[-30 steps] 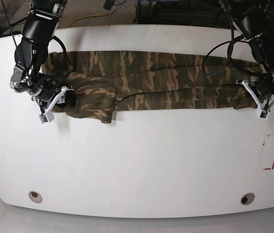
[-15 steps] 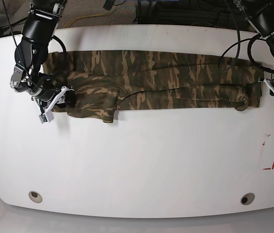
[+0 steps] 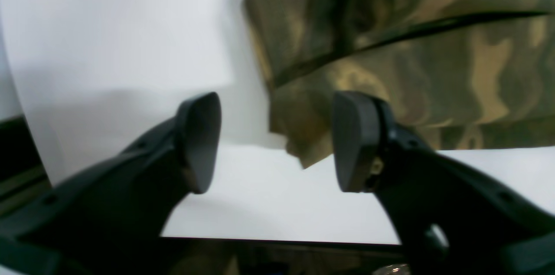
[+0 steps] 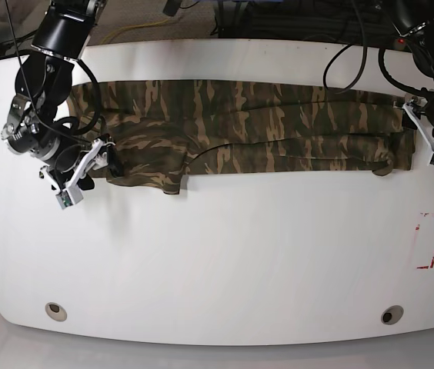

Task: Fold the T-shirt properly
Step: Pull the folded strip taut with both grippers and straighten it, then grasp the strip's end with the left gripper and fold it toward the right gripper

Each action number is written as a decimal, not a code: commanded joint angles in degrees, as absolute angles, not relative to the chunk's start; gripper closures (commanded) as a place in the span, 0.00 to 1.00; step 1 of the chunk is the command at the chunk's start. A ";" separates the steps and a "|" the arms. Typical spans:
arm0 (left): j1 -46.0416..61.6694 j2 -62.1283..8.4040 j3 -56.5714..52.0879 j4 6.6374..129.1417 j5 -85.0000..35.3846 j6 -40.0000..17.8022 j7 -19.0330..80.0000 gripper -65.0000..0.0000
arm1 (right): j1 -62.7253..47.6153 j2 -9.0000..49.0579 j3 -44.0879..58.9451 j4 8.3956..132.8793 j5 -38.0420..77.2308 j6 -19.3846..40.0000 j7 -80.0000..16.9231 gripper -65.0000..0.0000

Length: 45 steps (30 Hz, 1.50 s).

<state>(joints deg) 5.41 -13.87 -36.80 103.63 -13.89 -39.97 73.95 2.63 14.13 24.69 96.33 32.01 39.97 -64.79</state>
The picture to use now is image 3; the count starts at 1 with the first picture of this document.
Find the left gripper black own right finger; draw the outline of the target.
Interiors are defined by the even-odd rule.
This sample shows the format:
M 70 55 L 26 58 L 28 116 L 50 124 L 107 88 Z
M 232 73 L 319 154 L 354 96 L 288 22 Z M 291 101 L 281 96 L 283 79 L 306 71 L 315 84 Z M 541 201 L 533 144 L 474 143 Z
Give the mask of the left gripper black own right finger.
M 382 99 L 336 91 L 332 141 L 339 187 L 376 196 L 412 274 L 554 273 L 554 216 L 436 153 L 397 124 Z

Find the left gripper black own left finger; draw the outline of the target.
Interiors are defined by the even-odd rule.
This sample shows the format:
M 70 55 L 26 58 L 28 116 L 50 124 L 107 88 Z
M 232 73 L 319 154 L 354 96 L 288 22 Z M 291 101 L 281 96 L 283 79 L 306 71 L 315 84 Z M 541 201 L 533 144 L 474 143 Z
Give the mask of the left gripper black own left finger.
M 210 188 L 221 125 L 216 92 L 186 99 L 116 156 L 2 218 L 2 267 L 23 275 L 154 274 L 174 207 Z

